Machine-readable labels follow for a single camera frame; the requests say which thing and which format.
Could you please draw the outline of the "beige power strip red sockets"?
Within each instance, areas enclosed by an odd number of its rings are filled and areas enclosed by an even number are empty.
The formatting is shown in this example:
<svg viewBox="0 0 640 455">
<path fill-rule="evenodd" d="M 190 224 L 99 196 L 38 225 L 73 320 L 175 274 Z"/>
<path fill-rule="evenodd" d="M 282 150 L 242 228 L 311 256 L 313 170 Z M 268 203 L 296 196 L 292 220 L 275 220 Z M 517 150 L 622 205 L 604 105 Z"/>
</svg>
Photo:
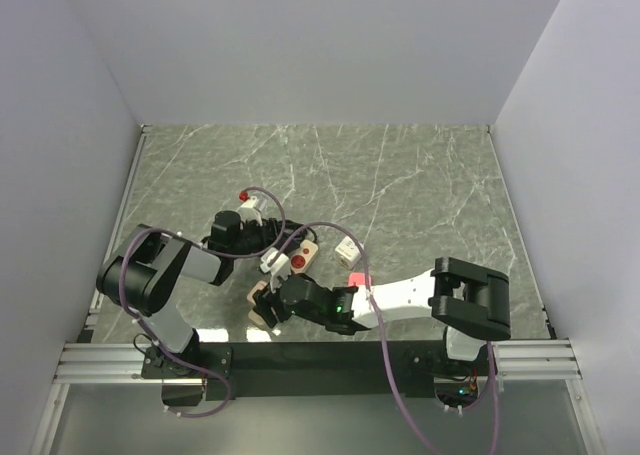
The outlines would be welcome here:
<svg viewBox="0 0 640 455">
<path fill-rule="evenodd" d="M 293 250 L 289 255 L 285 254 L 290 259 L 291 275 L 304 273 L 315 259 L 318 250 L 319 247 L 316 243 L 305 239 L 297 249 Z M 290 318 L 290 315 L 287 315 L 284 311 L 283 302 L 279 299 L 277 290 L 275 292 L 270 291 L 272 293 L 272 303 L 280 322 Z"/>
</svg>

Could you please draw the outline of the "pink cube socket adapter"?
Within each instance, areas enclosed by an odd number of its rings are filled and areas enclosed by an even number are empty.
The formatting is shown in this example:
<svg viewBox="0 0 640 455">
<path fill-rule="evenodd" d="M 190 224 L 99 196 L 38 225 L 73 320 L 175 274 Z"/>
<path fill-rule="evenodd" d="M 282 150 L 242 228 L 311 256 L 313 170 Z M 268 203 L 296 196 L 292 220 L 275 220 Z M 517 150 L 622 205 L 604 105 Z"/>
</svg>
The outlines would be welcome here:
<svg viewBox="0 0 640 455">
<path fill-rule="evenodd" d="M 251 304 L 248 316 L 255 325 L 261 329 L 272 329 L 279 323 L 268 282 L 257 282 L 247 295 L 247 300 Z"/>
</svg>

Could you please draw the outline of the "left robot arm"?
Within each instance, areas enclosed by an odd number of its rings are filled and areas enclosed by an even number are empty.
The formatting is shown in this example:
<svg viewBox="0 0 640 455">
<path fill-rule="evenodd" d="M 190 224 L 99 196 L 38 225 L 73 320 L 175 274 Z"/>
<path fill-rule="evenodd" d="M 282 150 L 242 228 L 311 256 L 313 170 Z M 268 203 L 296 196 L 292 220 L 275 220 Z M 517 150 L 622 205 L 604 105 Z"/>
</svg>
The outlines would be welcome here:
<svg viewBox="0 0 640 455">
<path fill-rule="evenodd" d="M 281 231 L 282 223 L 275 218 L 244 220 L 231 210 L 215 215 L 210 233 L 199 244 L 140 224 L 104 262 L 96 289 L 141 321 L 146 334 L 167 349 L 166 367 L 186 377 L 199 367 L 200 340 L 172 300 L 178 279 L 220 286 L 236 260 L 272 246 Z"/>
</svg>

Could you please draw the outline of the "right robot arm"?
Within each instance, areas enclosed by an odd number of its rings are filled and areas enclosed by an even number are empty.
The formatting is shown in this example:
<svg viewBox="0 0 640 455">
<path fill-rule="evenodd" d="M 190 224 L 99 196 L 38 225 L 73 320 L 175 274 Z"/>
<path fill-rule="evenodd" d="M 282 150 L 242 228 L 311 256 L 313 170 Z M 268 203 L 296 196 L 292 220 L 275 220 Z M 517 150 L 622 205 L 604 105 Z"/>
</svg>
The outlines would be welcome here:
<svg viewBox="0 0 640 455">
<path fill-rule="evenodd" d="M 460 374 L 488 342 L 511 338 L 509 277 L 467 261 L 442 257 L 408 279 L 366 287 L 325 288 L 304 273 L 254 287 L 247 299 L 256 323 L 273 328 L 297 316 L 351 336 L 388 322 L 432 318 L 447 326 L 439 349 L 444 370 Z"/>
</svg>

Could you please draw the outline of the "pink flat plug adapter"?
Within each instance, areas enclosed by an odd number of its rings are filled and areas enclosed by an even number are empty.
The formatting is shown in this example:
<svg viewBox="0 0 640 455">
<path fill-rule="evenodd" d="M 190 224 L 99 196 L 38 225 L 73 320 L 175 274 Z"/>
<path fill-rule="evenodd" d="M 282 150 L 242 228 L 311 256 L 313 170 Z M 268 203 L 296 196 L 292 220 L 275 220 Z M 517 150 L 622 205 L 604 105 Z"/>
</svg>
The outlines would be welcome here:
<svg viewBox="0 0 640 455">
<path fill-rule="evenodd" d="M 372 286 L 373 279 L 370 275 L 365 274 L 364 272 L 352 272 L 348 277 L 348 286 L 349 287 L 361 287 L 361 286 Z"/>
</svg>

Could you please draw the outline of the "white cube socket adapter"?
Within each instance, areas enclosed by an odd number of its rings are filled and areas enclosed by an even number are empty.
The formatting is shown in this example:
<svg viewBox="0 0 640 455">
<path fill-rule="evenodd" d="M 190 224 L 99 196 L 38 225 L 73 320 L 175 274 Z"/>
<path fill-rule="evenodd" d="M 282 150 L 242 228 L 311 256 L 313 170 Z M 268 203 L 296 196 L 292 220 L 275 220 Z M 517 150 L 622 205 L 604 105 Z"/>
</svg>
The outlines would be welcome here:
<svg viewBox="0 0 640 455">
<path fill-rule="evenodd" d="M 345 236 L 334 249 L 339 263 L 348 270 L 353 270 L 362 259 L 364 246 L 357 240 Z"/>
</svg>

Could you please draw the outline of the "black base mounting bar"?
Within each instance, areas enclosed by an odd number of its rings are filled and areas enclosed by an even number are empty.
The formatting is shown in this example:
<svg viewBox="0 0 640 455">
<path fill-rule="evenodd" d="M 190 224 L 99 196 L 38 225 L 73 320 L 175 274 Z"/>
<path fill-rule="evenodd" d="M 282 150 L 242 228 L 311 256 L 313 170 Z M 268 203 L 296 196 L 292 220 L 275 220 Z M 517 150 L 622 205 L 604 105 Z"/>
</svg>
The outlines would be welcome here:
<svg viewBox="0 0 640 455">
<path fill-rule="evenodd" d="M 472 362 L 448 360 L 442 341 L 390 341 L 388 350 L 397 388 L 408 398 L 433 398 L 437 378 L 487 376 L 492 368 L 485 347 Z M 203 343 L 195 363 L 228 380 L 234 398 L 391 391 L 378 341 Z"/>
</svg>

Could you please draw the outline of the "aluminium frame rail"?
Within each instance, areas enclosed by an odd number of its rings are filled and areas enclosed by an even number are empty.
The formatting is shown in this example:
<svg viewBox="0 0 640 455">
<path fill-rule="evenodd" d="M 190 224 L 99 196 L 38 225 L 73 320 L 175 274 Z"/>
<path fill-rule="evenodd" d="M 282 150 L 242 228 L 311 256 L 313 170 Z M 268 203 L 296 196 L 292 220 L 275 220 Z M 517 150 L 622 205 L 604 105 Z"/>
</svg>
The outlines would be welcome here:
<svg viewBox="0 0 640 455">
<path fill-rule="evenodd" d="M 141 379 L 145 357 L 126 344 L 66 344 L 53 378 L 56 384 L 119 384 Z"/>
</svg>

